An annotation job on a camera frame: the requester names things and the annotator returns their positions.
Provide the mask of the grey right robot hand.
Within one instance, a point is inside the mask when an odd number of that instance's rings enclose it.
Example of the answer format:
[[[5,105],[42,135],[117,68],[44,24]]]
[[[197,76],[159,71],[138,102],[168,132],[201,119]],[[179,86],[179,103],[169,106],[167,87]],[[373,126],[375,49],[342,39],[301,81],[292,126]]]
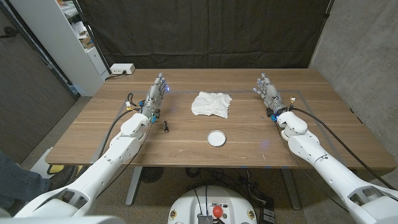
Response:
[[[287,111],[287,106],[282,101],[281,94],[264,72],[261,73],[261,78],[257,79],[257,88],[253,88],[253,91],[262,98],[266,106],[267,116],[273,120]]]

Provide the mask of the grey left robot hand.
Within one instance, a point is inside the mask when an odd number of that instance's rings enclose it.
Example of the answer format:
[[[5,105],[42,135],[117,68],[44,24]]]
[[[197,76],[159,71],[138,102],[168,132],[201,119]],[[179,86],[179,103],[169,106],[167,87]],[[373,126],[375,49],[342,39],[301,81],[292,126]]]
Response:
[[[160,72],[154,83],[150,86],[149,92],[145,100],[141,104],[141,114],[148,117],[151,123],[154,123],[160,117],[160,107],[164,96],[169,92],[170,88],[167,81]]]

